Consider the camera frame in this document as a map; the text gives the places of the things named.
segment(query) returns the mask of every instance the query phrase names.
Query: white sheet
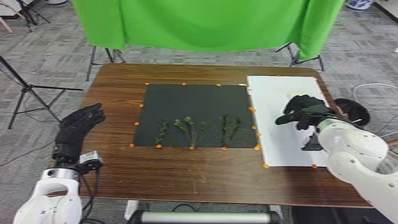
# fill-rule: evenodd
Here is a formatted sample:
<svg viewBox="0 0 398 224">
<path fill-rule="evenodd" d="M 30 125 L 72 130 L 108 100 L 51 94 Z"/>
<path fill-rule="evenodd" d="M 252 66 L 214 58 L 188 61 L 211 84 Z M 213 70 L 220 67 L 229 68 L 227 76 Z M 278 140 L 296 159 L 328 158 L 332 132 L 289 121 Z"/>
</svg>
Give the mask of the white sheet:
<svg viewBox="0 0 398 224">
<path fill-rule="evenodd" d="M 275 125 L 282 115 L 284 106 L 294 95 L 307 94 L 325 100 L 316 79 L 312 77 L 248 76 L 248 94 L 255 109 L 255 126 L 262 159 L 268 166 L 323 166 L 325 151 L 303 152 L 300 150 L 314 132 L 294 129 L 294 123 Z"/>
</svg>

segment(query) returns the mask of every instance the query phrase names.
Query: wooden table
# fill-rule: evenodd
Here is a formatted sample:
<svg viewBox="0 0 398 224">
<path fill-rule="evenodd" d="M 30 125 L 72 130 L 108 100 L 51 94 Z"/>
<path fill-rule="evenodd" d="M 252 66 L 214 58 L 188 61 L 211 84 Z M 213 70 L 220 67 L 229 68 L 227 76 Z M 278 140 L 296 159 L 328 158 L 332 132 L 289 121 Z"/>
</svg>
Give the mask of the wooden table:
<svg viewBox="0 0 398 224">
<path fill-rule="evenodd" d="M 129 148 L 145 83 L 239 84 L 248 74 L 316 77 L 332 103 L 317 73 L 307 68 L 102 66 L 83 101 L 83 105 L 101 102 L 106 112 L 106 121 L 85 138 L 85 151 L 97 150 L 104 161 L 99 198 L 369 207 L 325 168 L 262 168 L 253 149 Z"/>
</svg>

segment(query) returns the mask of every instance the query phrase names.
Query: metal stand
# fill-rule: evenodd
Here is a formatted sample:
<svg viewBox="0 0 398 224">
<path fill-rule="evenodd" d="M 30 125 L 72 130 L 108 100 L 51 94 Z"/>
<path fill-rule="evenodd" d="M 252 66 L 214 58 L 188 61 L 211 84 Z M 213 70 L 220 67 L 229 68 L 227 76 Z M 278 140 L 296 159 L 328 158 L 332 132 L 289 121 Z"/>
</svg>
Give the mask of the metal stand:
<svg viewBox="0 0 398 224">
<path fill-rule="evenodd" d="M 28 7 L 26 3 L 24 3 L 21 0 L 15 0 L 15 1 L 17 1 L 17 3 L 19 3 L 19 6 L 21 6 L 21 14 L 22 14 L 22 16 L 24 16 L 24 20 L 26 20 L 28 31 L 31 32 L 30 24 L 37 26 L 37 25 L 38 25 L 38 22 L 35 21 L 33 16 L 31 16 L 28 10 L 33 11 L 35 16 L 40 17 L 42 20 L 44 20 L 47 23 L 51 23 L 51 22 L 49 22 L 49 20 L 46 19 L 46 17 L 38 14 L 38 12 L 33 10 L 33 8 Z"/>
<path fill-rule="evenodd" d="M 214 213 L 214 212 L 147 212 L 136 210 L 138 201 L 127 201 L 124 218 L 127 224 L 278 224 L 277 212 Z"/>
<path fill-rule="evenodd" d="M 81 90 L 81 89 L 74 89 L 74 88 L 63 88 L 63 87 L 53 87 L 53 86 L 35 86 L 35 85 L 30 85 L 30 84 L 24 82 L 24 80 L 22 80 L 22 78 L 21 78 L 21 76 L 19 76 L 19 74 L 17 74 L 14 68 L 10 67 L 10 65 L 8 65 L 8 63 L 6 63 L 6 61 L 5 61 L 5 59 L 3 59 L 1 56 L 0 56 L 0 63 L 3 64 L 3 66 L 5 66 L 5 68 L 6 68 L 8 72 L 10 72 L 10 74 L 12 74 L 12 76 L 14 76 L 14 78 L 15 78 L 15 80 L 17 80 L 17 83 L 19 83 L 19 85 L 21 85 L 21 95 L 19 95 L 19 99 L 17 99 L 17 103 L 15 103 L 15 109 L 14 109 L 14 113 L 12 113 L 12 117 L 10 117 L 10 121 L 8 121 L 8 129 L 12 128 L 15 115 L 21 114 L 21 113 L 28 113 L 28 112 L 31 112 L 31 111 L 46 110 L 47 113 L 51 114 L 54 120 L 60 121 L 60 120 L 58 120 L 58 117 L 56 117 L 56 115 L 54 115 L 54 113 L 53 113 L 49 107 L 51 107 L 51 105 L 53 105 L 53 103 L 54 103 L 54 101 L 56 101 L 56 99 L 58 99 L 58 97 L 60 97 L 60 95 L 63 94 L 65 90 L 70 90 L 70 91 L 83 91 L 83 90 Z M 46 104 L 44 100 L 40 99 L 40 97 L 38 97 L 38 95 L 37 95 L 37 93 L 35 93 L 35 91 L 33 91 L 33 88 L 38 88 L 38 89 L 56 89 L 56 90 L 60 90 L 60 93 L 56 94 L 56 96 L 54 96 L 54 98 L 53 98 L 53 100 L 51 100 L 51 102 L 49 102 L 47 104 Z M 37 108 L 37 109 L 31 109 L 31 110 L 24 110 L 24 111 L 19 111 L 21 102 L 22 102 L 22 97 L 24 97 L 24 94 L 26 94 L 26 93 L 31 94 L 35 100 L 38 101 L 38 103 L 40 103 L 40 105 L 42 105 L 42 108 Z"/>
<path fill-rule="evenodd" d="M 317 62 L 319 62 L 319 70 L 325 71 L 325 66 L 323 66 L 323 61 L 321 61 L 321 57 L 319 57 L 319 55 L 317 55 L 312 59 L 307 59 L 307 60 L 300 61 L 300 60 L 298 60 L 298 53 L 296 53 L 296 55 L 293 55 L 293 50 L 291 50 L 289 45 L 291 45 L 291 43 L 284 44 L 284 46 L 275 50 L 275 53 L 277 53 L 277 52 L 280 52 L 280 50 L 282 50 L 284 48 L 287 48 L 287 51 L 289 51 L 289 58 L 291 58 L 289 67 L 291 67 L 293 65 L 300 65 L 300 64 L 303 64 L 307 61 L 317 60 Z"/>
<path fill-rule="evenodd" d="M 115 56 L 117 56 L 118 59 L 120 59 L 120 63 L 126 63 L 124 58 L 122 58 L 122 56 L 120 56 L 120 51 L 118 51 L 118 50 L 111 50 L 111 52 L 113 52 L 113 56 L 111 56 L 111 54 L 110 54 L 110 49 L 108 49 L 108 48 L 104 48 L 104 52 L 106 52 L 106 55 L 108 55 L 108 61 L 110 61 L 110 63 L 115 63 Z M 85 81 L 86 81 L 86 82 L 88 82 L 88 80 L 90 80 L 90 69 L 92 69 L 92 66 L 94 66 L 94 65 L 101 65 L 101 64 L 97 64 L 97 63 L 94 62 L 94 60 L 95 60 L 95 46 L 92 47 L 92 51 L 90 51 L 90 64 L 88 64 L 88 70 L 86 70 L 86 76 L 85 76 Z"/>
</svg>

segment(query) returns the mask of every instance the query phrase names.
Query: small plant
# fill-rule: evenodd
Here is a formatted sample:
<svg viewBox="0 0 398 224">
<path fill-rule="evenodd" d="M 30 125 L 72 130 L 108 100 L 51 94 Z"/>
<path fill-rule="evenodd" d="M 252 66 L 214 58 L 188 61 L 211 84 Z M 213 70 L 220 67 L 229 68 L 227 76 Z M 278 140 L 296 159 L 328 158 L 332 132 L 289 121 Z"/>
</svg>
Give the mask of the small plant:
<svg viewBox="0 0 398 224">
<path fill-rule="evenodd" d="M 234 138 L 237 129 L 241 127 L 241 120 L 239 118 L 230 119 L 229 115 L 221 115 L 221 138 L 220 138 L 220 145 L 225 148 L 227 144 Z"/>
<path fill-rule="evenodd" d="M 156 137 L 156 148 L 158 149 L 163 146 L 166 129 L 168 129 L 168 120 L 163 121 L 159 129 L 158 129 L 158 137 Z"/>
<path fill-rule="evenodd" d="M 202 140 L 202 132 L 207 129 L 207 123 L 204 121 L 200 121 L 198 131 L 197 131 L 193 118 L 190 116 L 186 116 L 182 121 L 179 119 L 175 119 L 174 126 L 179 129 L 179 131 L 184 133 L 188 143 L 190 143 L 190 150 L 193 150 L 197 147 L 197 144 Z"/>
</svg>

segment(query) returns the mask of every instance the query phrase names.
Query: black mat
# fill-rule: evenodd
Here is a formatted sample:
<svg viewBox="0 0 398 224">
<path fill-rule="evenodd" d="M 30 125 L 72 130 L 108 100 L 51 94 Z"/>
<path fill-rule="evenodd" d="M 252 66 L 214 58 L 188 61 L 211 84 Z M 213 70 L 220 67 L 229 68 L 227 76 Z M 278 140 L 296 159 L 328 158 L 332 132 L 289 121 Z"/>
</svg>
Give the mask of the black mat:
<svg viewBox="0 0 398 224">
<path fill-rule="evenodd" d="M 161 145 L 188 147 L 186 134 L 174 127 L 174 120 L 193 118 L 193 127 L 207 123 L 207 129 L 200 136 L 198 147 L 221 147 L 221 127 L 225 117 L 230 121 L 241 121 L 234 137 L 227 141 L 227 147 L 255 146 L 253 120 L 248 111 L 248 95 L 245 86 L 205 86 L 205 85 L 149 85 L 145 89 L 143 108 L 140 113 L 140 124 L 134 132 L 134 146 L 154 146 L 159 135 L 159 127 L 168 120 L 168 128 Z"/>
</svg>

